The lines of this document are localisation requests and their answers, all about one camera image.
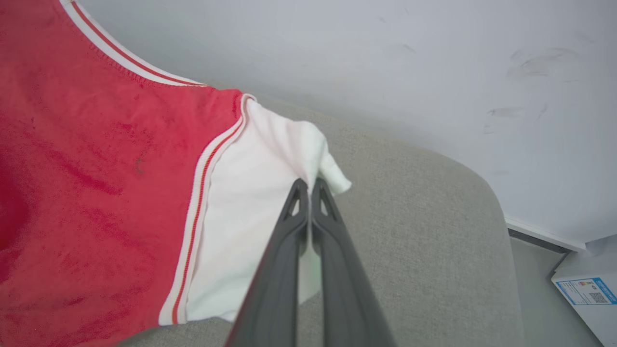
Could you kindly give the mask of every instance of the gray cushion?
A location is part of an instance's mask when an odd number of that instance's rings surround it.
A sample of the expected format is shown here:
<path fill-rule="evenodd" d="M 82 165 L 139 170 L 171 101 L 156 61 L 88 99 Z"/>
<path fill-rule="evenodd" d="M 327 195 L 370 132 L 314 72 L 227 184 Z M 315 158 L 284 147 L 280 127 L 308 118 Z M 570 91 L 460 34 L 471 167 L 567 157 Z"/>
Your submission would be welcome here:
<path fill-rule="evenodd" d="M 522 346 L 510 242 L 497 198 L 441 155 L 259 98 L 315 123 L 353 182 L 336 198 L 399 346 Z M 162 327 L 122 346 L 223 346 L 222 320 Z M 300 346 L 321 346 L 321 296 L 302 305 Z"/>

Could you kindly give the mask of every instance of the label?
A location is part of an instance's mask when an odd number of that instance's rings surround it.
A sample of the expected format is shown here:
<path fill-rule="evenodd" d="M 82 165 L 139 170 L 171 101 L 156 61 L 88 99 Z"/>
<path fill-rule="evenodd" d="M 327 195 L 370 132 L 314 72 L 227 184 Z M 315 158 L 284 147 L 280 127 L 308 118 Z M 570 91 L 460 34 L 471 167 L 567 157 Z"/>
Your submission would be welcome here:
<path fill-rule="evenodd" d="M 617 305 L 617 298 L 600 277 L 561 281 L 557 286 L 572 305 Z"/>

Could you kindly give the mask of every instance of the striped trim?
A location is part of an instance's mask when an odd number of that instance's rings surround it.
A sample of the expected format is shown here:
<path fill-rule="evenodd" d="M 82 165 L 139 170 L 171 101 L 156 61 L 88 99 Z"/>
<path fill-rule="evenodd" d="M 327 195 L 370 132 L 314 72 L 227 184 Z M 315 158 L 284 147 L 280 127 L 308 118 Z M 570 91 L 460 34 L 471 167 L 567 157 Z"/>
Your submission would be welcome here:
<path fill-rule="evenodd" d="M 172 289 L 163 304 L 159 314 L 160 325 L 186 323 L 186 303 L 188 290 L 193 279 L 197 257 L 196 248 L 204 230 L 204 216 L 207 207 L 208 188 L 215 164 L 225 152 L 225 149 L 240 136 L 246 124 L 246 101 L 254 98 L 249 94 L 242 96 L 242 117 L 236 124 L 216 137 L 205 148 L 197 162 L 193 178 L 193 191 L 184 225 L 184 238 L 178 260 L 178 267 L 174 276 Z"/>
<path fill-rule="evenodd" d="M 81 32 L 103 53 L 127 70 L 166 85 L 206 86 L 203 83 L 158 69 L 140 59 L 111 37 L 77 1 L 60 0 L 60 3 Z"/>

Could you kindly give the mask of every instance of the floor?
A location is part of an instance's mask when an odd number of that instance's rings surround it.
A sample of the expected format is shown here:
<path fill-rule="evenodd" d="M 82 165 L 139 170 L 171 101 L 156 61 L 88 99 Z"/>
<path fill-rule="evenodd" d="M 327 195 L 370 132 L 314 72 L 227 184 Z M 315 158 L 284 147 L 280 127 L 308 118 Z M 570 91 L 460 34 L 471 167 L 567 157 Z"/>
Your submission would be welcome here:
<path fill-rule="evenodd" d="M 528 347 L 602 347 L 550 282 L 563 254 L 510 238 Z"/>

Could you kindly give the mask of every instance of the red garment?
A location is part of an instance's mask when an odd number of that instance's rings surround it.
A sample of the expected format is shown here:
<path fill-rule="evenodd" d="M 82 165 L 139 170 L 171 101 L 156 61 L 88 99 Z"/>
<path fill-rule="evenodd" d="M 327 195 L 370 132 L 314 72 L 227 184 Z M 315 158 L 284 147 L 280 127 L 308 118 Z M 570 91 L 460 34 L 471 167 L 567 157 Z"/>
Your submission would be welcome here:
<path fill-rule="evenodd" d="M 240 91 L 185 84 L 122 67 L 57 1 L 0 4 L 0 345 L 107 346 L 159 324 L 207 168 L 242 124 Z"/>

